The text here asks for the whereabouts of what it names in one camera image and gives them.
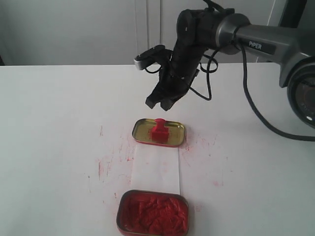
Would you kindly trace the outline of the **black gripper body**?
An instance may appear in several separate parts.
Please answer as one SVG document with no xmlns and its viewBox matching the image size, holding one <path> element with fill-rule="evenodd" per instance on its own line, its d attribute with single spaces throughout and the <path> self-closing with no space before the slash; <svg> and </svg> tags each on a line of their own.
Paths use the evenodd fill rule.
<svg viewBox="0 0 315 236">
<path fill-rule="evenodd" d="M 194 80 L 197 67 L 208 50 L 207 46 L 184 45 L 177 41 L 174 49 L 168 50 L 164 45 L 157 45 L 156 50 L 165 56 L 165 67 L 156 85 L 157 98 L 179 98 L 184 96 Z"/>
</svg>

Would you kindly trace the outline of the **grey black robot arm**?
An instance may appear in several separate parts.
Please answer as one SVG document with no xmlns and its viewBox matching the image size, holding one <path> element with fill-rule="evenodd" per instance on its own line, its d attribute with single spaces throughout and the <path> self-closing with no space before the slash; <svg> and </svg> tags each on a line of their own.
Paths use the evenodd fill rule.
<svg viewBox="0 0 315 236">
<path fill-rule="evenodd" d="M 241 49 L 277 63 L 279 85 L 287 88 L 294 113 L 307 125 L 315 124 L 315 33 L 312 30 L 253 25 L 233 9 L 184 10 L 177 20 L 172 56 L 147 97 L 150 108 L 169 110 L 188 91 L 207 50 L 234 55 Z"/>
</svg>

